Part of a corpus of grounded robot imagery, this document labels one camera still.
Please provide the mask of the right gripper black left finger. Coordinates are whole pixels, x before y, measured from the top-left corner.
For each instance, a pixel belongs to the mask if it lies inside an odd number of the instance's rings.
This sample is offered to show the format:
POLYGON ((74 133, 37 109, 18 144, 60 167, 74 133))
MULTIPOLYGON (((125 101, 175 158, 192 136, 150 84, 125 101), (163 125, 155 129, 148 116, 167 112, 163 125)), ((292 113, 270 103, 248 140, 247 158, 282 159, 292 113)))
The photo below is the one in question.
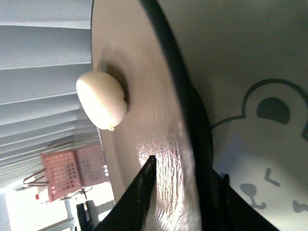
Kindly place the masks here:
POLYGON ((151 155, 115 207, 95 229, 97 231, 142 230, 155 181, 156 157, 151 155))

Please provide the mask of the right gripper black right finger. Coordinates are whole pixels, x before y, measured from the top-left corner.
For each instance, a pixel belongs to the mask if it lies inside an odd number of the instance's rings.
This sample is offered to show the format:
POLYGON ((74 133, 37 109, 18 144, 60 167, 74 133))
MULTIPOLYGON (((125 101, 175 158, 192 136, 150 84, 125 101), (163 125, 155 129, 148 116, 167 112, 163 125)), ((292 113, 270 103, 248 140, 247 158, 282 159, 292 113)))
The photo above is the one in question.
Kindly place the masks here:
POLYGON ((270 222, 257 213, 230 186, 229 175, 221 177, 212 170, 214 183, 218 187, 220 217, 229 231, 276 231, 270 222))

